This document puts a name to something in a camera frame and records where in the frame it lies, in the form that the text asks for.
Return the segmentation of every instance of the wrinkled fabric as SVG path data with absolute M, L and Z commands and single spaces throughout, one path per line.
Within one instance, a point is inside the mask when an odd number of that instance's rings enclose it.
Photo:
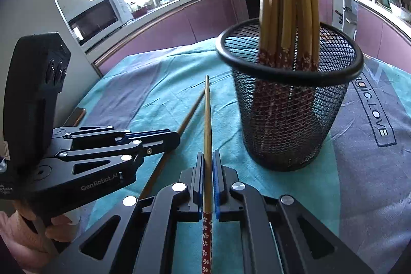
M 147 71 L 153 69 L 153 64 L 157 66 L 154 74 Z M 236 169 L 241 181 L 263 195 L 296 197 L 376 273 L 387 273 L 408 243 L 411 231 L 411 183 L 406 164 L 411 143 L 411 76 L 374 59 L 366 59 L 366 64 L 363 73 L 380 99 L 396 144 L 382 149 L 377 146 L 351 83 L 318 157 L 294 172 L 268 171 L 249 157 L 242 141 L 231 68 L 217 56 L 215 39 L 128 56 L 96 84 L 79 106 L 86 108 L 94 120 L 110 125 L 120 122 L 122 128 L 132 131 L 177 130 L 204 88 L 205 75 L 209 75 L 213 150 L 220 150 L 222 164 Z M 118 83 L 110 86 L 114 77 Z M 116 96 L 121 96 L 122 108 L 116 107 Z M 102 105 L 115 108 L 109 108 L 107 113 Z M 203 115 L 204 102 L 158 178 L 153 194 L 178 181 L 183 169 L 195 166 L 197 152 L 203 150 Z M 89 118 L 84 124 L 90 125 Z M 85 211 L 90 218 L 82 219 L 83 224 L 92 225 L 125 196 L 139 196 L 159 159 L 160 155 L 146 157 L 134 184 L 87 206 Z M 201 236 L 202 222 L 178 224 L 173 273 L 200 270 Z M 237 222 L 220 223 L 214 217 L 212 252 L 213 272 L 243 273 Z

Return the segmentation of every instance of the white microwave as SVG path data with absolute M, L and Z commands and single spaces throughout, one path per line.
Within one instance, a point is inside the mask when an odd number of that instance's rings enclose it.
M 93 0 L 69 16 L 69 26 L 84 52 L 133 19 L 124 0 Z

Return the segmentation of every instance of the black mesh basket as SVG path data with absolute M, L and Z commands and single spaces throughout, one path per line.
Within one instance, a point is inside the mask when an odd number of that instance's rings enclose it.
M 321 23 L 318 71 L 271 68 L 257 63 L 259 31 L 258 19 L 237 24 L 217 38 L 217 50 L 233 69 L 250 156 L 268 169 L 293 171 L 318 155 L 364 58 L 350 37 Z

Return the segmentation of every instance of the silver screw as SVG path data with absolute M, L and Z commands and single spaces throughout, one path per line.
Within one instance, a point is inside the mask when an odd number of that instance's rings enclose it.
M 124 206 L 134 206 L 137 203 L 137 201 L 138 201 L 137 197 L 130 195 L 130 196 L 126 196 L 123 199 L 123 204 Z
M 120 159 L 123 160 L 123 161 L 130 160 L 131 158 L 133 158 L 133 157 L 131 157 L 130 155 L 122 155 L 122 156 L 120 157 Z
M 175 192 L 181 192 L 181 191 L 185 190 L 186 185 L 182 182 L 176 182 L 171 188 Z
M 242 191 L 245 188 L 245 185 L 242 182 L 235 182 L 231 185 L 231 187 L 233 187 L 236 191 Z
M 284 195 L 281 196 L 281 202 L 289 206 L 294 203 L 294 198 L 290 195 Z

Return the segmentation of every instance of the white countertop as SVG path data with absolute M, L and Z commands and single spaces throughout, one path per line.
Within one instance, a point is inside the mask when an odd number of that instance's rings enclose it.
M 408 37 L 409 40 L 411 40 L 411 26 L 408 23 L 396 17 L 390 11 L 386 10 L 384 7 L 372 1 L 369 1 L 369 0 L 355 0 L 355 1 L 366 6 L 370 10 L 376 12 L 381 17 L 385 18 L 391 24 L 396 26 L 398 30 L 400 30 L 406 37 Z
M 150 21 L 155 20 L 158 17 L 161 17 L 165 13 L 174 10 L 184 4 L 192 2 L 194 0 L 174 0 L 158 8 L 155 8 L 151 12 L 139 17 L 137 19 L 131 20 L 126 23 L 124 26 L 119 28 L 118 30 L 114 31 L 111 35 L 104 38 L 99 44 L 91 48 L 88 53 L 86 54 L 87 59 L 90 63 L 93 63 L 96 59 L 98 59 L 101 55 L 103 55 L 108 49 L 113 47 L 119 41 L 124 39 L 126 36 L 130 35 L 140 27 L 143 27 Z

